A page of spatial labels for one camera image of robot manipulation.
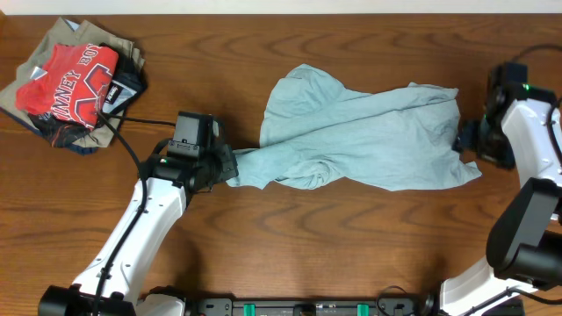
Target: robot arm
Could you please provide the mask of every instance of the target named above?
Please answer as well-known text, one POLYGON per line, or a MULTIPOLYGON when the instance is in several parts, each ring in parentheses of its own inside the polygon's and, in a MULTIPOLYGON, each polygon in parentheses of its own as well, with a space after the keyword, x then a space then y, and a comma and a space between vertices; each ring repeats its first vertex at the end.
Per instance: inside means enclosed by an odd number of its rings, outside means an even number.
POLYGON ((184 302, 173 295, 151 295, 137 305, 139 294, 158 248, 172 225, 184 214, 191 197, 204 188, 238 175, 236 160, 221 137, 220 123, 210 115, 180 112, 172 140, 159 143, 142 163, 147 192, 139 180, 125 214, 92 263, 69 289, 51 286, 40 301, 39 315, 82 315, 91 312, 102 268, 121 241, 137 212, 132 227, 101 291, 103 315, 184 315, 184 302), (168 145, 167 155, 161 155, 168 145), (143 194, 144 210, 139 209, 143 194))
POLYGON ((479 123, 480 158, 503 168, 517 166, 521 191, 488 236, 486 257, 443 282, 439 308, 449 315, 481 315, 510 299, 562 284, 562 236, 546 231, 558 219, 561 161, 553 141, 562 140, 556 98, 530 87, 527 69, 507 63, 488 82, 486 115, 479 123), (548 125, 554 125, 549 131, 548 125))

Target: wooden table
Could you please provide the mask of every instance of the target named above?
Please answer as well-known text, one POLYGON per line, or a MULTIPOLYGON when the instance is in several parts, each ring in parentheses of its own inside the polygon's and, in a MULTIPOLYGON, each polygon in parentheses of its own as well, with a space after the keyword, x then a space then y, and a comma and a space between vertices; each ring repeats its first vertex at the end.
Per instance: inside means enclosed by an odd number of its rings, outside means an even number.
MULTIPOLYGON (((6 19, 0 86, 13 80, 55 19, 6 19)), ((562 39, 559 15, 88 20, 134 40, 147 59, 149 88, 130 116, 212 113, 225 120, 235 148, 257 146, 271 89, 299 64, 365 92, 410 82, 457 87, 463 118, 474 119, 482 115, 491 67, 527 46, 562 39)), ((532 83, 562 91, 562 55, 524 61, 532 83)), ((172 133, 134 122, 121 131, 140 157, 172 133)), ((51 148, 3 114, 0 148, 0 314, 30 315, 48 285, 69 285, 97 254, 125 210, 136 173, 117 142, 82 157, 51 148)), ((194 296, 238 298, 367 298, 391 284, 425 291, 484 255, 490 227, 519 189, 515 171, 479 167, 480 179, 440 191, 388 192, 350 180, 311 191, 275 183, 265 190, 217 186, 194 198, 171 229, 145 289, 174 284, 194 296)), ((526 306, 530 315, 561 313, 526 306)))

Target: black cable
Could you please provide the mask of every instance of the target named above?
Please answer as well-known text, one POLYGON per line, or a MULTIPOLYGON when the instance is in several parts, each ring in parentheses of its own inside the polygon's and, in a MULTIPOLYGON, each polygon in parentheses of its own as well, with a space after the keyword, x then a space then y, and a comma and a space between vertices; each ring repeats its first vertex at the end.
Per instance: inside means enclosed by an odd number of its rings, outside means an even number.
POLYGON ((552 147, 554 148, 554 153, 556 153, 556 157, 558 158, 558 165, 562 167, 562 151, 560 150, 560 146, 558 145, 558 140, 556 139, 556 135, 554 134, 554 127, 552 127, 556 122, 552 122, 552 114, 554 110, 559 108, 560 103, 562 103, 562 97, 558 100, 556 104, 551 104, 551 108, 546 114, 546 129, 548 131, 548 138, 551 140, 552 147))
POLYGON ((167 126, 176 126, 176 123, 167 122, 167 121, 160 121, 154 119, 144 119, 144 118, 129 118, 125 116, 113 115, 110 113, 103 113, 104 116, 110 119, 123 119, 132 122, 139 122, 139 123, 149 123, 149 124, 160 124, 160 125, 167 125, 167 126))
POLYGON ((533 295, 531 293, 528 293, 526 291, 521 291, 519 289, 508 289, 507 291, 512 292, 512 293, 518 293, 520 295, 523 295, 526 298, 530 298, 538 303, 542 303, 542 304, 547 304, 547 305, 562 305, 562 299, 546 299, 546 298, 541 298, 538 297, 537 295, 533 295))
POLYGON ((400 291, 403 291, 404 294, 407 294, 407 292, 404 289, 402 289, 401 287, 399 287, 398 285, 391 285, 391 286, 385 287, 380 292, 380 294, 378 295, 377 302, 376 302, 377 310, 385 316, 390 316, 390 315, 387 312, 385 312, 384 309, 380 308, 380 305, 378 303, 379 303, 380 299, 383 297, 383 295, 385 295, 385 292, 387 292, 389 290, 392 290, 392 289, 400 290, 400 291))
POLYGON ((171 138, 160 140, 152 150, 152 154, 160 154, 160 152, 168 145, 171 140, 171 138))
POLYGON ((125 240, 126 240, 127 236, 131 233, 134 225, 136 224, 136 222, 139 220, 142 213, 144 212, 145 206, 147 204, 147 178, 146 178, 146 175, 144 175, 144 172, 143 172, 143 169, 142 169, 142 166, 141 166, 141 161, 139 161, 139 158, 134 153, 133 149, 129 146, 129 144, 126 142, 126 140, 123 138, 123 136, 121 136, 121 134, 115 129, 115 127, 113 127, 107 121, 107 118, 105 118, 103 115, 101 115, 101 113, 99 113, 98 116, 105 123, 105 125, 112 131, 112 133, 115 135, 115 137, 117 137, 119 139, 121 144, 123 144, 123 147, 125 147, 126 151, 131 155, 131 158, 133 158, 134 164, 137 166, 137 169, 139 171, 140 182, 142 183, 142 200, 140 201, 139 208, 137 209, 137 213, 134 215, 133 220, 131 221, 129 226, 126 228, 125 232, 123 232, 123 235, 121 236, 121 238, 119 239, 119 241, 115 245, 115 248, 112 250, 111 254, 109 255, 109 258, 107 259, 107 263, 105 264, 105 267, 103 267, 101 269, 101 274, 99 276, 99 282, 97 283, 97 288, 96 288, 96 296, 94 297, 94 302, 93 302, 93 306, 92 306, 92 315, 94 315, 94 316, 98 315, 99 302, 100 302, 101 297, 102 297, 102 291, 104 290, 105 280, 109 276, 109 271, 112 268, 113 261, 115 260, 115 257, 117 256, 117 253, 119 252, 119 250, 121 249, 121 247, 125 243, 125 240))
POLYGON ((517 288, 507 288, 505 291, 503 291, 502 293, 494 296, 493 298, 490 298, 489 300, 487 300, 486 302, 477 305, 473 308, 471 308, 471 310, 465 314, 465 316, 470 316, 472 314, 474 314, 475 312, 490 306, 491 304, 497 302, 498 300, 505 298, 505 297, 510 297, 511 294, 513 293, 518 293, 526 298, 530 298, 538 303, 542 303, 542 304, 547 304, 547 305, 562 305, 562 299, 546 299, 546 298, 541 298, 538 297, 537 295, 533 295, 530 294, 526 291, 523 290, 519 290, 517 288))
POLYGON ((562 52, 562 46, 556 44, 539 44, 523 49, 518 55, 511 59, 511 62, 518 62, 522 57, 538 50, 556 50, 562 52))

